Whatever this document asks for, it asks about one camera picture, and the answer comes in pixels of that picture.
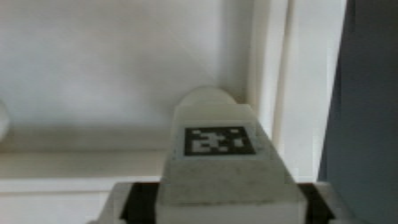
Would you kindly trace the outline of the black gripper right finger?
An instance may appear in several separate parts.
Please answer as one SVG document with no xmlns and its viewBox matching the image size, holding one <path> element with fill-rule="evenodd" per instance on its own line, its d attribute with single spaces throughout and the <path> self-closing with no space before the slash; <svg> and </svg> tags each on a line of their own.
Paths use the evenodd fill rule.
<svg viewBox="0 0 398 224">
<path fill-rule="evenodd" d="M 305 199 L 305 224 L 355 224 L 355 215 L 332 185 L 325 182 L 298 184 Z"/>
</svg>

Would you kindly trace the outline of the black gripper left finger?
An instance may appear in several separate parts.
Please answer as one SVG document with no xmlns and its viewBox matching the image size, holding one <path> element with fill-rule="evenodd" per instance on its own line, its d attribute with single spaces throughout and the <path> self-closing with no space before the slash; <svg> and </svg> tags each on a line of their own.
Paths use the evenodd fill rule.
<svg viewBox="0 0 398 224">
<path fill-rule="evenodd" d="M 117 183 L 97 219 L 87 224 L 156 224 L 158 182 Z"/>
</svg>

